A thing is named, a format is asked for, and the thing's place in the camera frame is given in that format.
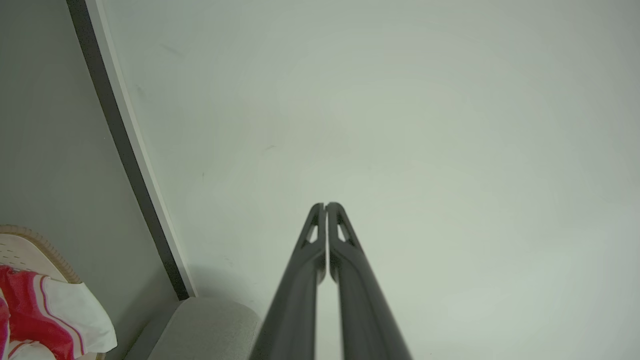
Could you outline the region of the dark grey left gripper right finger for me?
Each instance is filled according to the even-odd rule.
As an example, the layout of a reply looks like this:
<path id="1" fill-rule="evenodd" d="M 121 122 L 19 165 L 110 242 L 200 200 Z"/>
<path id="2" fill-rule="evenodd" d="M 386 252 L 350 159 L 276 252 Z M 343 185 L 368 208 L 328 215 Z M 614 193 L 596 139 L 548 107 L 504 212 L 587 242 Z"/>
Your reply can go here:
<path id="1" fill-rule="evenodd" d="M 343 358 L 411 360 L 345 208 L 331 202 L 326 211 L 330 272 L 339 293 Z"/>

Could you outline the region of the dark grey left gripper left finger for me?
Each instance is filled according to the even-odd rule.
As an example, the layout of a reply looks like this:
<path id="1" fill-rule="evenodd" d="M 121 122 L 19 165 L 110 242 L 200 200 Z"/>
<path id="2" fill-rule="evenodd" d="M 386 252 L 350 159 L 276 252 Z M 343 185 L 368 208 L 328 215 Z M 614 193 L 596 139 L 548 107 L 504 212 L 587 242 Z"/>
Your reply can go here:
<path id="1" fill-rule="evenodd" d="M 250 360 L 313 360 L 317 289 L 327 271 L 326 209 L 311 207 L 275 292 Z"/>

